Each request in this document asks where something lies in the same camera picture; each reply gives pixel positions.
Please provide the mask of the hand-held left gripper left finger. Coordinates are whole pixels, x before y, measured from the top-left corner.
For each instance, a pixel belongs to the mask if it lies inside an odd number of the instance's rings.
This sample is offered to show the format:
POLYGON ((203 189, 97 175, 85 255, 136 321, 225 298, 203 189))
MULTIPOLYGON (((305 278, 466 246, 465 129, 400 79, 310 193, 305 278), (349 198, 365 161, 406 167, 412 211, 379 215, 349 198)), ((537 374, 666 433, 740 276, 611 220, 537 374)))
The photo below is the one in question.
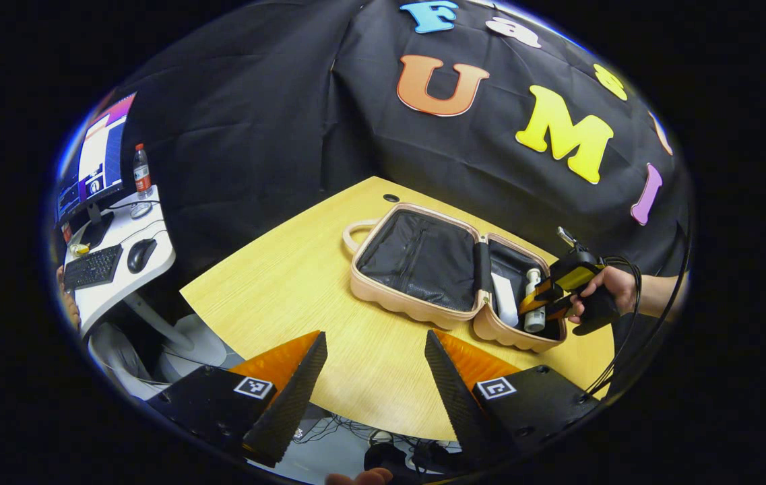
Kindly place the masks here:
POLYGON ((326 361, 326 334, 312 331, 229 369, 200 366, 148 405, 223 454, 273 467, 292 442, 326 361))

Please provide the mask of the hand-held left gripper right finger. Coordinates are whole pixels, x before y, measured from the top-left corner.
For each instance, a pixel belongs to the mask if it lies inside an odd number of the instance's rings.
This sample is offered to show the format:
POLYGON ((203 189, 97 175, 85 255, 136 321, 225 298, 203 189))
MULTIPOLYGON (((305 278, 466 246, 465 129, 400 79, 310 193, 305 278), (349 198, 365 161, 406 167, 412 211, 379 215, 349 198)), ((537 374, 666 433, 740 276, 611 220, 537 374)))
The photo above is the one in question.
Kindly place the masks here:
POLYGON ((462 453, 475 467, 537 454, 600 412, 600 399, 551 366, 520 369, 430 329, 424 356, 462 453))

